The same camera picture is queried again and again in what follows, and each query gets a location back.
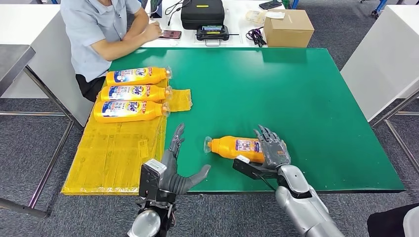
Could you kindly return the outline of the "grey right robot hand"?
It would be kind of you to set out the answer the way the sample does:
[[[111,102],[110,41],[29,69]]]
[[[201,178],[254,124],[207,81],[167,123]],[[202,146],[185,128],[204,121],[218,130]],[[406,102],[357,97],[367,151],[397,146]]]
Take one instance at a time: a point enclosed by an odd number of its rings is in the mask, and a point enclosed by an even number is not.
[[[281,165],[291,163],[291,156],[286,143],[276,132],[260,124],[258,125],[258,129],[254,129],[253,131],[259,140],[264,156],[262,167],[277,169]]]

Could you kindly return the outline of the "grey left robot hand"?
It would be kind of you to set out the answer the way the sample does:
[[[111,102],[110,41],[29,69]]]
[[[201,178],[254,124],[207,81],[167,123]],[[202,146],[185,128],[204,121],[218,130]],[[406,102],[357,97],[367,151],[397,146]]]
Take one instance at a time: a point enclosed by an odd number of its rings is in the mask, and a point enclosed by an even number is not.
[[[192,187],[196,186],[208,176],[211,169],[209,164],[204,165],[201,170],[189,177],[182,176],[177,172],[177,161],[181,143],[184,141],[182,134],[184,133],[185,124],[181,123],[175,130],[171,139],[170,146],[164,151],[162,157],[162,164],[166,166],[166,170],[161,176],[159,189],[174,193],[176,195],[183,195],[187,193]]]

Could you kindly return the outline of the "person's right hand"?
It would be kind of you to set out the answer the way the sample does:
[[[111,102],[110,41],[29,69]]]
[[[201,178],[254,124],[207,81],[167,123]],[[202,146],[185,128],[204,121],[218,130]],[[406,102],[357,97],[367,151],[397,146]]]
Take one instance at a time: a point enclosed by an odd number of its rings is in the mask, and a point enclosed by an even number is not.
[[[159,22],[153,22],[146,26],[144,32],[141,34],[141,37],[144,42],[150,42],[156,40],[163,34],[163,30],[160,27]]]

